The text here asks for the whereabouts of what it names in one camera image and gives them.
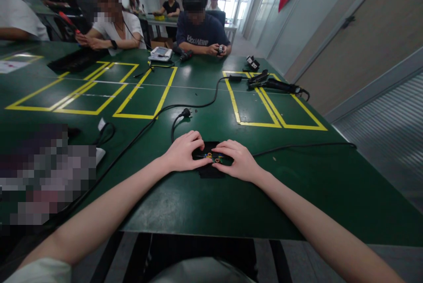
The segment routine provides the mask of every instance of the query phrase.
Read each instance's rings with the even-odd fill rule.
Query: white shirt
[[[122,11],[122,14],[123,14],[123,20],[126,23],[126,25],[124,25],[125,26],[125,40],[132,39],[131,32],[132,34],[138,32],[141,35],[141,42],[140,42],[139,48],[146,49],[147,47],[145,46],[145,43],[144,43],[144,35],[142,34],[140,19],[138,19],[137,16],[126,11]],[[105,40],[115,40],[115,41],[121,40],[121,37],[116,31],[114,23],[111,22],[110,18],[106,17],[104,12],[98,13],[96,22],[94,22],[94,25],[93,25],[93,29],[100,32]],[[112,56],[115,56],[117,53],[121,51],[123,50],[109,49],[109,53]]]
[[[210,5],[208,5],[208,6],[206,7],[206,10],[216,10],[216,11],[221,11],[221,10],[220,10],[220,8],[219,8],[219,6],[216,6],[216,8],[212,9],[212,5],[211,5],[211,4],[210,4]]]
[[[17,28],[32,40],[49,41],[47,29],[23,0],[0,0],[0,28]]]

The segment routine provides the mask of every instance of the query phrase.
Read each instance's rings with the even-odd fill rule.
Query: forearm
[[[256,185],[347,282],[403,282],[376,253],[340,224],[266,172]]]
[[[72,217],[32,251],[19,268],[43,257],[70,265],[78,263],[109,238],[142,196],[168,173],[161,158],[154,160]]]
[[[31,34],[18,28],[0,28],[0,40],[26,41]]]
[[[182,42],[181,44],[179,44],[179,47],[184,51],[192,50],[194,54],[207,54],[207,47],[193,45],[188,42]]]

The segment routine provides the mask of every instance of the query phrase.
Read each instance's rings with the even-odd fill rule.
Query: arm
[[[77,264],[116,231],[134,205],[163,176],[211,163],[212,160],[206,158],[193,160],[192,152],[199,147],[204,149],[198,131],[177,138],[164,155],[104,193],[57,229],[24,259],[19,268],[45,257]]]
[[[232,166],[214,163],[214,167],[252,182],[263,190],[345,281],[403,282],[393,269],[352,233],[260,168],[246,147],[228,140],[213,151],[234,159]]]
[[[31,34],[18,28],[0,28],[0,40],[26,41]]]

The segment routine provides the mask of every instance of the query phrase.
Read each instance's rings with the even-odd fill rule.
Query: black chair
[[[225,26],[226,12],[218,10],[206,10],[206,13],[218,19],[222,26]]]

